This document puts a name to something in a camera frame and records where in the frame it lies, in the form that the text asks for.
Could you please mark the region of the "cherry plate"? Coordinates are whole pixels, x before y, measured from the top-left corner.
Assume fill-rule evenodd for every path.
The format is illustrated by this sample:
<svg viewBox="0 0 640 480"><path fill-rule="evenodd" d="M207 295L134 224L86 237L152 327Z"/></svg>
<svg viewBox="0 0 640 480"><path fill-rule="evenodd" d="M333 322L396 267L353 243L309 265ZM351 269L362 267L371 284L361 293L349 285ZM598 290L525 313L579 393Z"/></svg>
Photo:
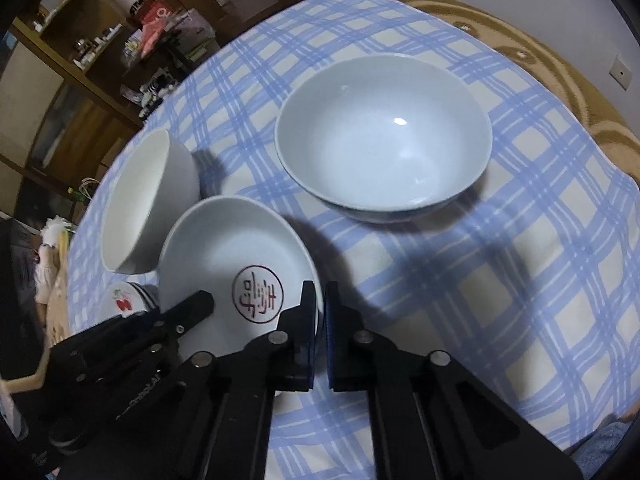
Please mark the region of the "cherry plate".
<svg viewBox="0 0 640 480"><path fill-rule="evenodd" d="M160 296L155 285L116 282L103 295L98 310L98 321L103 322L116 316L128 318L139 312L157 310L159 305Z"/></svg>

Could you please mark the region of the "white bowl with red seal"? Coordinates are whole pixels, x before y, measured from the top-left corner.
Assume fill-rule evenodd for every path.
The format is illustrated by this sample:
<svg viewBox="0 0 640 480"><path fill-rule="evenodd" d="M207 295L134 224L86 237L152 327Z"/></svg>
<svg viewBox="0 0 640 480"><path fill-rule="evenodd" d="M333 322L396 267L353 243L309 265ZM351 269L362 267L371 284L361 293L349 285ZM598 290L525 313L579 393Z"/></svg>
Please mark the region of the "white bowl with red seal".
<svg viewBox="0 0 640 480"><path fill-rule="evenodd" d="M178 306L202 290L213 312L177 337L185 363L198 352L215 358L244 349L278 329L282 314L314 285L314 322L303 362L314 362L323 314L318 271L296 231L269 207L241 196L202 200L171 228L157 268L160 310Z"/></svg>

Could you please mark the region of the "large plain white bowl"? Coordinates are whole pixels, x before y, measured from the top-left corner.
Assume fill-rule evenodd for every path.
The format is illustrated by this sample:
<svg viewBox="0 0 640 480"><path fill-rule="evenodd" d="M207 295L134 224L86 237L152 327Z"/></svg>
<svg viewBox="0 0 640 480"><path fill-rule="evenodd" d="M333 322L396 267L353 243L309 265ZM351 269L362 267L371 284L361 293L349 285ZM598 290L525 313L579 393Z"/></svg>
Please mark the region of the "large plain white bowl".
<svg viewBox="0 0 640 480"><path fill-rule="evenodd" d="M105 269L154 270L169 231L199 199L191 152L166 129L149 132L125 162L107 201L101 229Z"/></svg>

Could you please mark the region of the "red-patterned small bowl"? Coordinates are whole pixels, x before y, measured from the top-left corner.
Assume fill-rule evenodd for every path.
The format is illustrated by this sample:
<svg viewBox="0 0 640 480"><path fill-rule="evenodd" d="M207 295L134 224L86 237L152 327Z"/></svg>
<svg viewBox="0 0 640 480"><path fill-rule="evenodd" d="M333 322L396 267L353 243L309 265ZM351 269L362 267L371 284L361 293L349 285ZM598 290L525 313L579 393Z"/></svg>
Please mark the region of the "red-patterned small bowl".
<svg viewBox="0 0 640 480"><path fill-rule="evenodd" d="M448 205L484 174L492 144L488 114L460 77L397 53L323 67L285 99L274 126L288 176L368 223Z"/></svg>

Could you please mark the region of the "stuffed plush toy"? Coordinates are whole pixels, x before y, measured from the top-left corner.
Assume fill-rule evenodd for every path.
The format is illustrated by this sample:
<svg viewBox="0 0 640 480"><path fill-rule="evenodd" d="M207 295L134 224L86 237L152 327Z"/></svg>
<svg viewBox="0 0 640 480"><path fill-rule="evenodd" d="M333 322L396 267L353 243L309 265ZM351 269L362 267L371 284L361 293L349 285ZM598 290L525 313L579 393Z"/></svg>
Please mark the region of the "stuffed plush toy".
<svg viewBox="0 0 640 480"><path fill-rule="evenodd" d="M58 274L66 263L73 234L73 223L60 216L49 219L40 231L41 243L34 274L37 304L49 302Z"/></svg>

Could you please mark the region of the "blue plaid cloth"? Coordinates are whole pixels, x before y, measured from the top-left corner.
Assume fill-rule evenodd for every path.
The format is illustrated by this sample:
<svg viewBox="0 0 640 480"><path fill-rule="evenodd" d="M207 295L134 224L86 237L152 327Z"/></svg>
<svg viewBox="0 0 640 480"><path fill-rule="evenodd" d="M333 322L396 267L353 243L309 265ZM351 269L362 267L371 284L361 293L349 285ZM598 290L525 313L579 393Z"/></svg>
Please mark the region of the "blue plaid cloth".
<svg viewBox="0 0 640 480"><path fill-rule="evenodd" d="M278 159L286 98L322 68L403 54L449 70L488 115L477 184L391 226L347 218ZM288 220L368 330L444 350L551 444L564 479L617 451L639 397L639 188L523 66L397 0L307 0L205 61L146 124L193 153L205 196L239 195Z"/></svg>

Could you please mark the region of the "wicker basket with items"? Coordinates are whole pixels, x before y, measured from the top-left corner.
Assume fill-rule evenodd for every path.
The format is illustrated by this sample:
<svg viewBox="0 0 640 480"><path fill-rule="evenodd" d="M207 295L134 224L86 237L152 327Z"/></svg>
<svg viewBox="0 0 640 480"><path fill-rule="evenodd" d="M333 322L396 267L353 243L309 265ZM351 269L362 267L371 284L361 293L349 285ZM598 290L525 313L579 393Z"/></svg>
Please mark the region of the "wicker basket with items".
<svg viewBox="0 0 640 480"><path fill-rule="evenodd" d="M138 117L140 119L147 120L177 86L178 81L170 73L167 73L166 70L159 70L146 84L142 84L139 90L121 86L119 93L128 102L139 107Z"/></svg>

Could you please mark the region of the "wooden wardrobe with shelves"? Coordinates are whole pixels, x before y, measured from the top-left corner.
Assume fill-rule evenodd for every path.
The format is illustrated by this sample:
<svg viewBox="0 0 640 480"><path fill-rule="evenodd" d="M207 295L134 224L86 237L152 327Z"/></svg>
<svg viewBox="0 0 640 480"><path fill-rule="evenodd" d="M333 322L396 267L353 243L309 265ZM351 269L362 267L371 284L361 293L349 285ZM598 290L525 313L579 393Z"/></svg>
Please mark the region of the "wooden wardrobe with shelves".
<svg viewBox="0 0 640 480"><path fill-rule="evenodd" d="M117 92L131 30L118 0L1 0L1 203L102 178L140 129Z"/></svg>

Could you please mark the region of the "small cluttered side table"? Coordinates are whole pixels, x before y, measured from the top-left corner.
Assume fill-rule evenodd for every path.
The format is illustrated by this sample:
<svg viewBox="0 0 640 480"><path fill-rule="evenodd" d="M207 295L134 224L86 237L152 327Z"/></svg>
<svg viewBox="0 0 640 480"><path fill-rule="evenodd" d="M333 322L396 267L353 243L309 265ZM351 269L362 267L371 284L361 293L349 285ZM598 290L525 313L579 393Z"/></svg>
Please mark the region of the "small cluttered side table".
<svg viewBox="0 0 640 480"><path fill-rule="evenodd" d="M184 81L220 50L215 29L195 9L162 18L160 24L149 25L147 34L138 29L126 40L120 56L126 86L142 87L160 72Z"/></svg>

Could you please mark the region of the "red bag on table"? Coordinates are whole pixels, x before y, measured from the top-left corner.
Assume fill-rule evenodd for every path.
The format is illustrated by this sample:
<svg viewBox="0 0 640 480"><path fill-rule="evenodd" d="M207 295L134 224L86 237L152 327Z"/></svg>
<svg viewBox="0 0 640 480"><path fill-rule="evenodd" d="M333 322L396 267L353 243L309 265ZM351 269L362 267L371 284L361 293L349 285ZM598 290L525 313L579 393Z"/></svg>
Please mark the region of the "red bag on table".
<svg viewBox="0 0 640 480"><path fill-rule="evenodd" d="M163 0L143 0L136 13L136 19L142 25L149 25L157 20L165 21L175 14L175 10Z"/></svg>

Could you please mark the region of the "brown patterned blanket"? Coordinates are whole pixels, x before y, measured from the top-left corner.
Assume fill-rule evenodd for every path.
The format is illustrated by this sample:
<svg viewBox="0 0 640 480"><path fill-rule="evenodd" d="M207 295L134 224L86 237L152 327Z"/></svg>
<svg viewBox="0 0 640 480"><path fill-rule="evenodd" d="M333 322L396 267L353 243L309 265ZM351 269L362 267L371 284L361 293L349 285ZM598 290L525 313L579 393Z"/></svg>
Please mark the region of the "brown patterned blanket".
<svg viewBox="0 0 640 480"><path fill-rule="evenodd" d="M555 94L610 161L639 179L639 140L605 96L551 48L527 32L458 0L398 0L483 41Z"/></svg>

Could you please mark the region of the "white wall socket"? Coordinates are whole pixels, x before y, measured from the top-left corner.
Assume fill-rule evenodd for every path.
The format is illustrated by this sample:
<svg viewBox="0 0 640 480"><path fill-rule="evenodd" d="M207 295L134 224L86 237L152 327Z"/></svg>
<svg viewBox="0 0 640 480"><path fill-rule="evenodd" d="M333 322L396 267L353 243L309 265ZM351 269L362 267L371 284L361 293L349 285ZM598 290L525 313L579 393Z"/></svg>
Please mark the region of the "white wall socket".
<svg viewBox="0 0 640 480"><path fill-rule="evenodd" d="M629 89L632 81L632 71L618 55L616 55L611 65L610 75L624 91Z"/></svg>

